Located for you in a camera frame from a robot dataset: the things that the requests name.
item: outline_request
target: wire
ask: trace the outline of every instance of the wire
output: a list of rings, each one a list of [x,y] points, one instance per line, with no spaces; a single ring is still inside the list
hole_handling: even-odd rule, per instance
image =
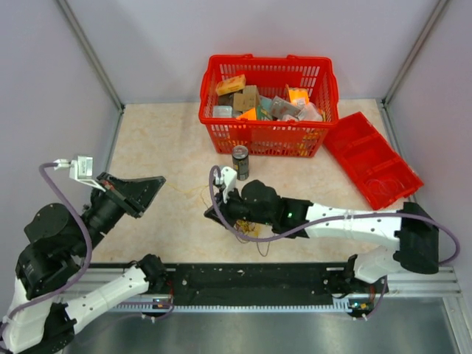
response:
[[[370,296],[369,296],[369,302],[373,303],[375,300],[375,286],[371,285],[370,286]]]
[[[259,254],[263,257],[267,257],[268,255],[268,250],[271,248],[271,243],[267,243],[267,251],[265,251],[265,254],[261,252],[260,248],[259,248],[259,243],[256,243],[256,247],[257,247],[257,251],[259,252]]]
[[[204,188],[201,189],[201,191],[200,191],[200,199],[201,199],[201,201],[203,202],[203,204],[205,204],[206,208],[209,209],[209,206],[208,206],[208,204],[206,203],[206,201],[204,200],[204,197],[203,197],[203,195],[202,195],[202,193],[204,192],[204,190],[205,190],[206,187],[208,187],[208,184],[207,184]]]
[[[168,186],[168,187],[172,188],[173,190],[176,190],[177,192],[184,193],[184,194],[189,194],[189,193],[191,193],[195,190],[199,190],[200,188],[202,188],[202,189],[207,188],[208,184],[205,184],[204,186],[198,186],[198,187],[192,188],[191,190],[181,190],[176,185],[174,185],[170,182],[166,182],[165,186]]]
[[[218,176],[221,175],[221,170],[219,166],[213,166],[209,172],[209,186],[213,185],[213,180],[215,178],[214,173],[217,172]],[[232,227],[228,221],[224,218],[223,214],[220,211],[220,208],[218,207],[218,203],[215,199],[215,191],[213,188],[209,188],[209,194],[210,198],[212,199],[212,205],[213,209],[216,211],[217,216],[219,217],[221,223],[234,235],[238,236],[239,238],[243,240],[248,240],[252,242],[271,242],[275,240],[280,240],[282,238],[285,238],[287,236],[290,236],[298,231],[302,231],[303,229],[306,229],[309,226],[314,226],[318,225],[319,223],[327,223],[329,224],[330,221],[340,221],[340,220],[349,220],[349,219],[370,219],[370,218],[409,218],[409,219],[415,219],[419,220],[425,223],[430,223],[433,226],[436,226],[438,229],[443,230],[454,242],[454,245],[456,246],[456,249],[454,251],[454,254],[450,256],[449,258],[443,260],[440,262],[440,265],[446,264],[448,262],[451,262],[452,260],[455,260],[457,256],[459,256],[460,253],[460,242],[457,239],[457,237],[454,235],[454,233],[448,229],[447,227],[443,226],[442,224],[434,221],[431,218],[427,218],[422,215],[414,215],[414,214],[408,214],[406,212],[376,212],[374,213],[369,213],[369,214],[357,214],[357,215],[339,215],[339,216],[329,216],[326,218],[320,218],[317,220],[310,221],[308,223],[304,223],[303,225],[297,226],[291,230],[288,230],[286,232],[283,232],[282,234],[279,235],[274,235],[272,237],[267,237],[267,238],[255,238],[255,237],[249,237],[246,236],[245,234],[239,232],[236,230],[234,227]]]
[[[64,286],[61,286],[59,289],[57,290],[54,290],[53,292],[51,293],[48,293],[46,295],[43,295],[43,296],[40,296],[36,299],[33,299],[25,304],[22,304],[22,305],[19,305],[18,307],[14,308],[8,315],[7,315],[7,318],[8,319],[13,319],[13,317],[20,311],[24,310],[25,308],[28,308],[30,306],[34,306],[34,305],[37,305],[43,301],[46,301],[48,299],[51,299],[53,298],[54,296],[57,296],[58,294],[66,291],[67,289],[69,289],[71,286],[73,286],[76,282],[78,282],[80,280],[80,278],[85,274],[85,272],[87,271],[87,269],[89,268],[90,266],[90,262],[91,262],[91,252],[92,252],[92,244],[91,244],[91,238],[90,238],[90,234],[89,234],[89,231],[87,230],[87,226],[83,223],[82,219],[80,218],[80,216],[78,215],[78,213],[75,211],[74,207],[71,205],[71,203],[69,202],[69,200],[66,198],[66,196],[60,191],[60,189],[58,188],[58,186],[56,186],[56,184],[54,183],[54,181],[48,176],[48,174],[46,173],[46,168],[51,168],[51,167],[56,167],[58,164],[56,164],[55,162],[47,162],[45,164],[42,164],[40,167],[39,167],[39,173],[41,174],[41,177],[43,177],[44,181],[49,185],[49,187],[51,188],[51,190],[54,192],[54,194],[56,194],[56,196],[59,198],[59,200],[62,202],[62,204],[64,204],[64,206],[67,208],[67,210],[70,212],[70,214],[72,215],[72,217],[74,218],[75,222],[77,223],[77,225],[79,226],[80,228],[80,231],[82,232],[83,234],[83,239],[86,243],[86,256],[85,256],[85,260],[83,262],[83,266],[82,268],[80,268],[80,270],[77,272],[77,274],[75,274],[75,276],[72,278],[71,281],[69,281],[68,283],[66,283]],[[8,322],[4,322],[1,327],[0,327],[0,337],[2,337],[6,327],[8,326]],[[7,350],[5,348],[2,348],[0,347],[0,351],[3,351],[4,353],[7,352]]]
[[[153,324],[154,324],[155,321],[162,321],[163,319],[167,319],[169,317],[169,315],[175,310],[176,307],[172,302],[165,302],[165,303],[161,302],[161,305],[162,304],[165,304],[166,306],[169,307],[169,311],[166,312],[162,316],[155,317],[155,316],[144,315],[143,313],[132,313],[131,315],[121,316],[118,319],[116,319],[115,321],[112,321],[112,322],[108,323],[106,326],[100,328],[99,330],[94,331],[95,334],[91,338],[89,337],[88,340],[86,340],[86,341],[81,341],[81,340],[79,340],[78,337],[75,337],[74,340],[81,347],[85,347],[85,346],[89,345],[90,343],[92,343],[95,339],[97,339],[98,336],[101,336],[104,332],[106,332],[107,330],[109,330],[110,328],[112,328],[113,326],[118,324],[118,322],[121,322],[125,319],[141,317],[142,319],[151,320],[153,322]],[[157,303],[156,302],[122,302],[121,305],[157,305]]]
[[[251,231],[250,228],[249,228],[249,222],[243,221],[243,220],[237,220],[235,228],[236,228],[236,230],[241,231],[245,235],[247,235]],[[249,243],[249,241],[241,240],[238,236],[236,236],[236,240],[239,243],[242,243],[242,244]]]
[[[374,308],[372,309],[372,311],[370,311],[370,313],[369,313],[368,315],[362,316],[366,321],[367,321],[368,319],[371,319],[372,316],[374,316],[374,314],[378,311],[378,308],[379,308],[379,306],[381,305],[382,300],[384,300],[384,295],[385,295],[386,287],[387,287],[387,285],[386,285],[386,283],[387,283],[387,281],[386,281],[386,276],[383,277],[382,280],[383,280],[383,288],[382,288],[381,295],[380,295],[380,297],[379,297],[378,300],[377,300],[377,303],[375,304]]]

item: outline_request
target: orange box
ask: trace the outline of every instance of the orange box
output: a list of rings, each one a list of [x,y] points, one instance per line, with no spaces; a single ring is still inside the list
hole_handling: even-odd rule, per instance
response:
[[[288,101],[292,105],[303,108],[310,103],[310,97],[306,88],[290,88],[288,85],[285,85],[285,88],[287,90]]]
[[[238,118],[236,119],[247,119],[247,120],[257,120],[257,112],[256,108],[250,109],[246,113],[241,114]]]
[[[246,86],[246,76],[244,74],[231,77],[229,79],[220,81],[216,85],[216,94],[221,96],[223,94],[230,94],[244,89]]]

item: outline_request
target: beige floor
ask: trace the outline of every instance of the beige floor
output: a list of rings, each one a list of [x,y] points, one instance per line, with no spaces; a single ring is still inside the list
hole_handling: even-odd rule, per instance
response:
[[[385,135],[374,100],[340,101],[340,117],[357,111]],[[297,238],[271,243],[268,256],[262,257],[253,243],[239,243],[222,226],[204,218],[201,195],[209,204],[208,189],[200,191],[207,185],[209,169],[214,164],[231,164],[231,156],[215,152],[197,112],[198,103],[126,107],[111,173],[120,178],[164,176],[168,183],[143,218],[122,218],[97,247],[93,261],[138,260],[147,253],[159,255],[165,263],[343,261],[374,248],[354,241]],[[369,209],[323,147],[312,159],[250,156],[250,164],[249,180],[257,178],[279,195]],[[391,208],[400,205],[397,201]],[[270,230],[261,230],[261,236],[269,234]],[[265,251],[266,244],[260,248]]]

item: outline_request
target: white wall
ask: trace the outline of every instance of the white wall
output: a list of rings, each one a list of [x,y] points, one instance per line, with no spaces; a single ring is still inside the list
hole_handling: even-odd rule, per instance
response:
[[[105,158],[117,110],[102,90],[53,0],[0,1],[0,316],[28,244],[23,228],[56,201],[38,165],[76,153]],[[89,188],[52,175],[77,208]]]
[[[472,2],[454,0],[391,104],[418,199],[462,241],[454,266],[472,311]]]
[[[341,97],[382,97],[436,0],[69,0],[126,103],[198,100],[213,54],[333,59]]]

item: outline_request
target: red plastic tray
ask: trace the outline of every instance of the red plastic tray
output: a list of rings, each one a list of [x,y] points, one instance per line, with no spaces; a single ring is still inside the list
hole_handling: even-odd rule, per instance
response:
[[[374,209],[415,193],[423,182],[361,113],[340,119],[324,146]]]

